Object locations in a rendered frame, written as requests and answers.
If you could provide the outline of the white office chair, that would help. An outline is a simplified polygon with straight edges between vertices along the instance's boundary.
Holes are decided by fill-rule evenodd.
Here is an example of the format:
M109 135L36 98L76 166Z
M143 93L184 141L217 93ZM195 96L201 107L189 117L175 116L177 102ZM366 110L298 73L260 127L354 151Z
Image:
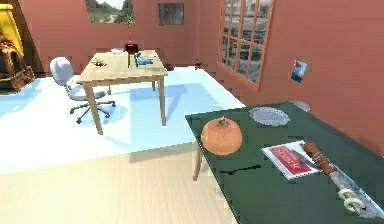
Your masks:
M73 67L66 57L56 57L50 62L50 72L52 73L54 81L65 88L68 97L74 101L84 101L84 104L72 107L69 111L73 114L77 109L84 108L85 111L77 118L76 122L80 124L82 118L90 111L90 106L86 97L84 87L77 83ZM110 117L110 113L102 108L102 105L110 104L112 107L116 106L113 100L101 101L101 98L108 94L106 88L97 87L93 89L94 97L96 99L96 108L98 111L105 114L106 118Z

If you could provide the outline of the dark red vase with plant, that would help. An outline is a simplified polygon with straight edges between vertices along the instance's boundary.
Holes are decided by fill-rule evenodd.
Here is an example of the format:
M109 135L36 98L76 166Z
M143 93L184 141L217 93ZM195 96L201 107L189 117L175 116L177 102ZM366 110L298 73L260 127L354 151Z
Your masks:
M124 11L122 13L122 21L127 27L131 26L133 19L134 19L134 15L131 12ZM138 66L137 64L137 53L139 52L138 45L133 43L132 38L129 38L128 43L125 45L125 50L128 53L128 65L134 64L135 66Z

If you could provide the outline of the yellow and brown furniture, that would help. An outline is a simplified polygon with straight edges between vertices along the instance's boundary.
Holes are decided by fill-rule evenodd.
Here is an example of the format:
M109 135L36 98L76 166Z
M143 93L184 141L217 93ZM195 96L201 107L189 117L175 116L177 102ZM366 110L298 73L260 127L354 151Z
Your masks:
M24 61L23 46L11 4L0 4L0 95L15 94L35 80Z

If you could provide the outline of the small blue wall picture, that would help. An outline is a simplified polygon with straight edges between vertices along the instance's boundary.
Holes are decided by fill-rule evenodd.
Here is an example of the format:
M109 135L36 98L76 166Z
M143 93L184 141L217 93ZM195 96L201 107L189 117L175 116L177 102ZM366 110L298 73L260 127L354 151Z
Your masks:
M291 79L301 83L304 80L304 75L307 69L307 64L305 62L296 60L291 73Z

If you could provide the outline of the orange round apple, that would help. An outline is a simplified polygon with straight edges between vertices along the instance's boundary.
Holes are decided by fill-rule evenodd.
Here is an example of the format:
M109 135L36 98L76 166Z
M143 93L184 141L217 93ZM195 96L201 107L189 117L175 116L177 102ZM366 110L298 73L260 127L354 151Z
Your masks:
M203 146L213 154L224 156L240 149L242 132L239 125L225 117L210 120L201 133Z

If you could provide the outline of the dark green table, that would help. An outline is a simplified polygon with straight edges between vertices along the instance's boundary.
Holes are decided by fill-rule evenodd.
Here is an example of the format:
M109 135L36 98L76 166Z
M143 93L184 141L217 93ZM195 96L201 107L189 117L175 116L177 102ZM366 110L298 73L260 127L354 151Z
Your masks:
M217 156L202 151L238 224L384 224L383 219L365 219L347 211L335 184L324 174L287 180L261 149L299 140L313 142L382 209L384 158L290 102L274 107L289 116L286 125L264 126L249 116L247 107L186 117L196 138L209 120L222 116L241 128L243 142L237 152ZM254 165L261 168L219 173Z

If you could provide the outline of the grey round plate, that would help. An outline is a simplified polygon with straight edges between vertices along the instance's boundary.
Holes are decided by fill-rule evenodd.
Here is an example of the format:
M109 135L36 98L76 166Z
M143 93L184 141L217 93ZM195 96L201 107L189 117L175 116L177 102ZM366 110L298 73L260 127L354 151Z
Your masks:
M249 111L249 116L256 122L267 126L283 126L290 121L285 112L273 107L254 107Z

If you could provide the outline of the landscape view window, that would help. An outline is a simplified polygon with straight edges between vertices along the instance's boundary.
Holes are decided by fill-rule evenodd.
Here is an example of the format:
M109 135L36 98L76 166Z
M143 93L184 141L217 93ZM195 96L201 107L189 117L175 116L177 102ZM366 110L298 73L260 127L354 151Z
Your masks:
M84 0L91 23L124 23L135 21L132 0Z

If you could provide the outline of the black spoon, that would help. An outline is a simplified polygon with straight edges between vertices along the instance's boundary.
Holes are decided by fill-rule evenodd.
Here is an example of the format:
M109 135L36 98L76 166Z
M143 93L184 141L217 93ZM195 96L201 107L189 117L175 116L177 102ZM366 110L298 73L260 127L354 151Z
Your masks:
M246 171L246 170L252 170L252 169L259 169L259 168L261 168L261 165L254 165L254 166L238 168L238 169L234 169L234 170L220 170L219 173L234 175L238 171Z

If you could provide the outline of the dark grey framed picture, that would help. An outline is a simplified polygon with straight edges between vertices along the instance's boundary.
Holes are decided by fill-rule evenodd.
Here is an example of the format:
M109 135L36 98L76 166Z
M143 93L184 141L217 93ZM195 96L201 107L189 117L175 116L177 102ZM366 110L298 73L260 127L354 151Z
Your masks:
M184 4L183 3L159 3L158 4L159 25L183 25Z

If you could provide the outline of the red and white book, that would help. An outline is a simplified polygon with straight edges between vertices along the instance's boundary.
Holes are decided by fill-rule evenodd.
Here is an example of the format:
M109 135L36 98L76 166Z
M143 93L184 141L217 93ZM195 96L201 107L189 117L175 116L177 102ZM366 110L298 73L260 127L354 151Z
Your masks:
M287 180L320 173L320 168L303 149L304 141L262 148L263 154Z

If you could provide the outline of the light wooden table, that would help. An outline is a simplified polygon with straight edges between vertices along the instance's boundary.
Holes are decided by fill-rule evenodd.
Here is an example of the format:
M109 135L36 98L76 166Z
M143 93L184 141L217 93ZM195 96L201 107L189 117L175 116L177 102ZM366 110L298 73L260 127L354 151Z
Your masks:
M84 87L86 97L92 112L97 133L103 134L93 88L130 83L151 82L158 85L160 116L162 125L166 125L165 115L165 77L168 72L164 68L155 50L141 51L143 56L153 59L153 64L135 66L128 65L128 53L113 54L112 52L96 53L91 61L102 60L107 65L98 67L90 62L80 75L79 83Z

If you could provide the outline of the brown handled knife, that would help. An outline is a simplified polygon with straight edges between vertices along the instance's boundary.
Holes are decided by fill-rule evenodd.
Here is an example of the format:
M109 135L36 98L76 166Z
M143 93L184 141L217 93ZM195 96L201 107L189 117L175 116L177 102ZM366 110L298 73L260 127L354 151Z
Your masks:
M334 182L346 210L363 218L384 220L384 210L352 178L333 164L315 143L305 142L302 147L312 161Z

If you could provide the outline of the wooden framed window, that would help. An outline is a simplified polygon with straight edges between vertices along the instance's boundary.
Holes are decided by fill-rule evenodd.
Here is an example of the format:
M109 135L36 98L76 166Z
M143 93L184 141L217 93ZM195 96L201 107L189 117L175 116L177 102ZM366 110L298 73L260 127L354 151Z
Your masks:
M260 91L275 0L222 0L218 65Z

